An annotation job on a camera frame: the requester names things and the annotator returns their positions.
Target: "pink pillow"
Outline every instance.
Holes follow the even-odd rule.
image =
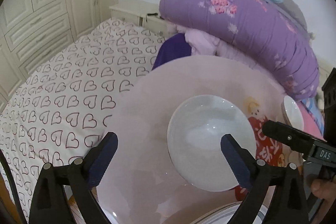
[[[315,123],[313,118],[309,115],[309,113],[307,112],[307,110],[305,109],[303,104],[301,102],[298,102],[297,105],[298,105],[298,107],[301,111],[303,121],[304,121],[304,130],[303,131],[312,135],[315,138],[323,140],[323,137],[321,135],[321,132],[320,132],[317,124]]]

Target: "white wardrobe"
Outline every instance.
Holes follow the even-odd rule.
[[[118,0],[4,0],[0,6],[0,113],[41,63],[110,17]]]

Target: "black cable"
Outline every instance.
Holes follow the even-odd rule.
[[[147,21],[147,16],[158,16],[159,14],[158,13],[149,13],[149,14],[146,14],[146,22],[148,22]]]
[[[13,178],[11,169],[9,168],[7,160],[6,160],[4,154],[2,153],[1,150],[0,150],[0,163],[5,170],[5,173],[6,173],[8,182],[9,182],[9,186],[10,186],[10,189],[12,191],[13,198],[14,198],[14,203],[16,205],[17,211],[18,211],[19,216],[21,218],[22,224],[27,224],[27,220],[26,220],[25,215],[23,214],[23,210],[22,210],[22,207],[21,207],[21,203],[20,203],[20,200],[19,200],[19,195],[17,193],[17,189],[16,189],[16,186],[15,186],[15,182],[14,182],[14,178]]]

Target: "white ceramic bowl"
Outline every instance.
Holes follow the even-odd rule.
[[[301,114],[301,110],[299,109],[296,102],[291,97],[286,95],[283,99],[281,107],[283,117],[285,118],[286,122],[293,128],[303,131],[305,123]]]
[[[221,152],[225,134],[231,134],[255,156],[253,129],[239,108],[214,95],[184,101],[175,110],[167,133],[169,155],[177,172],[195,187],[211,192],[237,186]]]

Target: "blue gripper pad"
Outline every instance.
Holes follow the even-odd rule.
[[[238,180],[239,185],[243,188],[251,190],[251,171],[244,161],[246,157],[248,160],[251,160],[251,158],[249,158],[246,154],[247,150],[244,151],[245,149],[240,147],[231,134],[226,134],[222,137],[220,148],[229,163],[232,172]]]
[[[96,147],[93,147],[84,158],[84,169],[88,170],[87,184],[89,189],[101,182],[118,148],[118,137],[109,132]]]

